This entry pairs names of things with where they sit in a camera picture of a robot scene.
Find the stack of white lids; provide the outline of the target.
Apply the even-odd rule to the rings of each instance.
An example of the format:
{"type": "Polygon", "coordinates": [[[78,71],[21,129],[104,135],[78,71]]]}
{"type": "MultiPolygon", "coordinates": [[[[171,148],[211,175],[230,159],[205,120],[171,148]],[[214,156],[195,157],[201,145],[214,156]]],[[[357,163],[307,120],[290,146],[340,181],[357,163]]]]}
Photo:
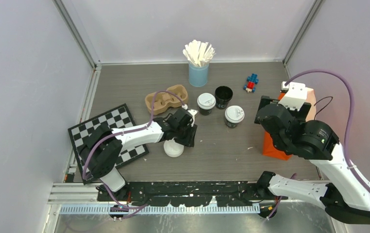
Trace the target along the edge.
{"type": "Polygon", "coordinates": [[[176,158],[184,152],[184,146],[175,142],[174,140],[167,140],[164,142],[164,152],[167,156],[176,158]]]}

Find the black paper coffee cup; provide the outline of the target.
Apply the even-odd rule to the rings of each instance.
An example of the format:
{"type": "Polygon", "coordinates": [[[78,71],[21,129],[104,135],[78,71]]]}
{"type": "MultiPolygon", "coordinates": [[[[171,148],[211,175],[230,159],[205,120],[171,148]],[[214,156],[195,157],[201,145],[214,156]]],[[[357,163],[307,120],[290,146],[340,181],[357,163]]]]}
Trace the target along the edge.
{"type": "Polygon", "coordinates": [[[241,120],[225,119],[225,124],[228,128],[235,128],[239,125],[241,120]]]}

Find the white plastic cup lid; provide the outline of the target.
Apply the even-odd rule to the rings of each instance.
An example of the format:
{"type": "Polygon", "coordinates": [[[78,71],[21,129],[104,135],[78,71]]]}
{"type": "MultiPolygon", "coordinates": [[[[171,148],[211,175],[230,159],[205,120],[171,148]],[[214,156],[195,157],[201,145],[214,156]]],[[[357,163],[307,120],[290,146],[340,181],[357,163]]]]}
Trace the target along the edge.
{"type": "Polygon", "coordinates": [[[225,110],[225,118],[231,123],[240,123],[244,117],[245,112],[240,106],[232,105],[225,110]]]}

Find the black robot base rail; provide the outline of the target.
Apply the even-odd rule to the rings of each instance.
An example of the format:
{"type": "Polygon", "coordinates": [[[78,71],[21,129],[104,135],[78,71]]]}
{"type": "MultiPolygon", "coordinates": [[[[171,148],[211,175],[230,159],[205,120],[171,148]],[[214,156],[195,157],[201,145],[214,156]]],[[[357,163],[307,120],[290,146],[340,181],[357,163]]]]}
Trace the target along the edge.
{"type": "Polygon", "coordinates": [[[128,182],[114,193],[119,201],[128,201],[134,207],[148,205],[166,207],[207,206],[216,201],[219,207],[249,206],[262,200],[277,198],[250,181],[199,182],[128,182]]]}

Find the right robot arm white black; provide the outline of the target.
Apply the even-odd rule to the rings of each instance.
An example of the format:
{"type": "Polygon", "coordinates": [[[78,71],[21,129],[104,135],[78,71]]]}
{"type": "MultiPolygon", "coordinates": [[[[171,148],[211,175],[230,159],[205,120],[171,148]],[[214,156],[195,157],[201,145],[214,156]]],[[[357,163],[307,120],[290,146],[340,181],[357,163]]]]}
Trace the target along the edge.
{"type": "Polygon", "coordinates": [[[330,217],[346,224],[370,224],[370,182],[354,174],[337,134],[319,120],[306,121],[311,107],[289,110],[278,100],[262,96],[255,117],[270,134],[274,147],[314,164],[329,179],[328,184],[301,182],[264,171],[256,183],[262,199],[285,196],[322,208],[330,217]]]}

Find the orange paper takeout bag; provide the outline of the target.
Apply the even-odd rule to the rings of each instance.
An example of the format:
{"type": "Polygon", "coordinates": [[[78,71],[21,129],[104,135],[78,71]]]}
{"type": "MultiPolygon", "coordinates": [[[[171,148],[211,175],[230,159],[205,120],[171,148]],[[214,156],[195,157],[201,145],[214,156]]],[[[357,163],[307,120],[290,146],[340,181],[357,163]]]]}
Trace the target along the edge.
{"type": "MultiPolygon", "coordinates": [[[[333,100],[333,97],[332,96],[326,96],[326,97],[321,98],[320,100],[317,100],[316,97],[315,97],[314,90],[312,88],[308,88],[308,87],[306,89],[307,89],[307,99],[306,99],[305,102],[310,103],[311,107],[307,111],[306,118],[304,118],[304,119],[305,119],[305,121],[310,121],[310,120],[315,119],[315,116],[319,112],[321,112],[326,106],[328,106],[331,103],[331,101],[333,100]],[[322,108],[317,110],[316,105],[318,103],[320,103],[321,101],[327,100],[327,99],[328,99],[328,102],[322,108]]],[[[289,160],[292,156],[291,154],[287,155],[283,151],[277,150],[274,147],[272,138],[271,138],[271,136],[268,132],[265,132],[265,134],[264,134],[264,143],[263,143],[262,154],[264,156],[273,157],[273,158],[277,158],[277,159],[280,159],[280,160],[289,160]]]]}

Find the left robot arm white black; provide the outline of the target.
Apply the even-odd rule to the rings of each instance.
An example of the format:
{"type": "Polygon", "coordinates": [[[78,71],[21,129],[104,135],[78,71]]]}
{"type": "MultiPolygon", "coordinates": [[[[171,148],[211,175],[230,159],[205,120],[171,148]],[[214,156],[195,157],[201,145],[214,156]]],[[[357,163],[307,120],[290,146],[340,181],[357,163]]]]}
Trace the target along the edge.
{"type": "Polygon", "coordinates": [[[84,180],[99,179],[117,201],[128,195],[126,181],[118,172],[116,163],[121,152],[136,146],[173,141],[184,147],[193,147],[197,125],[195,109],[183,107],[167,117],[156,117],[148,123],[129,128],[111,129],[100,125],[83,141],[78,153],[84,165],[84,180]]]}

